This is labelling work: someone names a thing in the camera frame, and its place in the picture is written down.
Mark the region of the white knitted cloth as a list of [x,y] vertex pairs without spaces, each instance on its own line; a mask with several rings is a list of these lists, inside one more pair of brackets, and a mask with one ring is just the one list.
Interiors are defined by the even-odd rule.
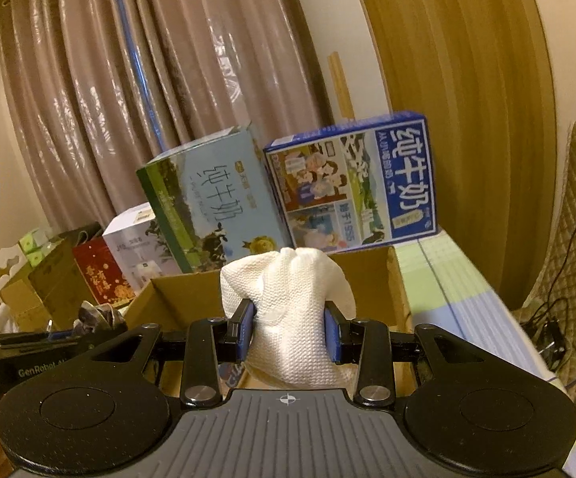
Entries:
[[256,306],[255,332],[245,365],[258,381],[277,388],[348,387],[353,365],[335,365],[325,344],[324,308],[332,301],[356,316],[342,269],[314,248],[288,248],[230,262],[220,271],[223,311],[243,299]]

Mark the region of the open brown cardboard box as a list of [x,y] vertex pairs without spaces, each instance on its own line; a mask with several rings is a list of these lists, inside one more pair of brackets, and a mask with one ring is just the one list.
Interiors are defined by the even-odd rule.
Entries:
[[335,365],[325,342],[328,301],[348,319],[375,319],[411,329],[411,313],[394,248],[326,255],[283,248],[247,256],[219,271],[152,280],[124,313],[135,328],[155,323],[183,331],[193,321],[231,316],[249,299],[256,306],[245,367],[249,387],[353,390],[356,366]]

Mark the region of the brown paper bag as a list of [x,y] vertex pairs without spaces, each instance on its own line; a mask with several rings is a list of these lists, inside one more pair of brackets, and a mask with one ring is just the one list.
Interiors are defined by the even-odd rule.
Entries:
[[1,291],[3,302],[21,331],[72,327],[83,301],[94,302],[80,274],[73,248],[101,232],[98,222],[59,235],[60,243],[35,268],[23,268]]

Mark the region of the checked tablecloth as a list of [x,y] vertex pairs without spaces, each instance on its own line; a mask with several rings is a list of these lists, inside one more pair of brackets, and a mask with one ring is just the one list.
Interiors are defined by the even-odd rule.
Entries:
[[394,246],[407,304],[404,325],[434,324],[558,388],[562,382],[449,234]]

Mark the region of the red gift box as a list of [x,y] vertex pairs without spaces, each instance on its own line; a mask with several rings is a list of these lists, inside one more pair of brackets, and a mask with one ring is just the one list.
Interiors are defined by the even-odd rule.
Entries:
[[98,304],[118,308],[136,297],[101,236],[75,246],[72,253],[80,274]]

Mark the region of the white humidifier box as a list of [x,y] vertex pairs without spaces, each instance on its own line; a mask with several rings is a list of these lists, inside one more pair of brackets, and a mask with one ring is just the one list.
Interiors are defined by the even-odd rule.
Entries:
[[181,274],[149,203],[117,215],[102,236],[136,294],[153,278]]

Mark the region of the white green carton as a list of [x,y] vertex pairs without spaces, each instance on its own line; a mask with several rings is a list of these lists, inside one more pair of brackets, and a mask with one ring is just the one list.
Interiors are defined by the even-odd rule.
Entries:
[[1,291],[24,269],[34,269],[62,242],[60,236],[49,236],[49,231],[36,228],[12,246],[0,249],[0,302]]

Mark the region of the green light-blue milk carton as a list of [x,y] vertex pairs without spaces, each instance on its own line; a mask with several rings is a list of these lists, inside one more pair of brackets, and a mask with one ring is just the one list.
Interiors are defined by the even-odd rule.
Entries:
[[169,149],[137,177],[183,273],[291,245],[253,125]]

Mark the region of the blue milk carton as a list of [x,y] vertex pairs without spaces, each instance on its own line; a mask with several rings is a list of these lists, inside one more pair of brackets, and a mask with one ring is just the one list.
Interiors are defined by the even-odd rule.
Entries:
[[291,135],[264,154],[294,246],[341,253],[438,231],[423,114],[398,111]]

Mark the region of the wooden sticks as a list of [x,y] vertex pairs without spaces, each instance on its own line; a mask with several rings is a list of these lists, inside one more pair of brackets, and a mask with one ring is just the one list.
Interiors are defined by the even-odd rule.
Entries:
[[333,51],[328,57],[328,67],[332,79],[335,96],[340,109],[340,114],[346,121],[355,120],[354,106],[349,87],[345,79],[345,73],[341,62],[340,54]]

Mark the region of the beige curtain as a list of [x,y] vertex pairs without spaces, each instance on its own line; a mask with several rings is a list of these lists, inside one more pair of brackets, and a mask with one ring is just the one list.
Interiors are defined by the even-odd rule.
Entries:
[[163,151],[331,120],[299,0],[2,0],[0,53],[22,158],[61,230],[142,203],[138,170]]

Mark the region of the wooden door panel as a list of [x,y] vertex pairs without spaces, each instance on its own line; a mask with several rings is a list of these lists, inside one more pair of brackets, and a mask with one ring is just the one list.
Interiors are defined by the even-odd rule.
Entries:
[[360,0],[388,106],[429,122],[438,222],[504,303],[542,268],[557,124],[535,0]]

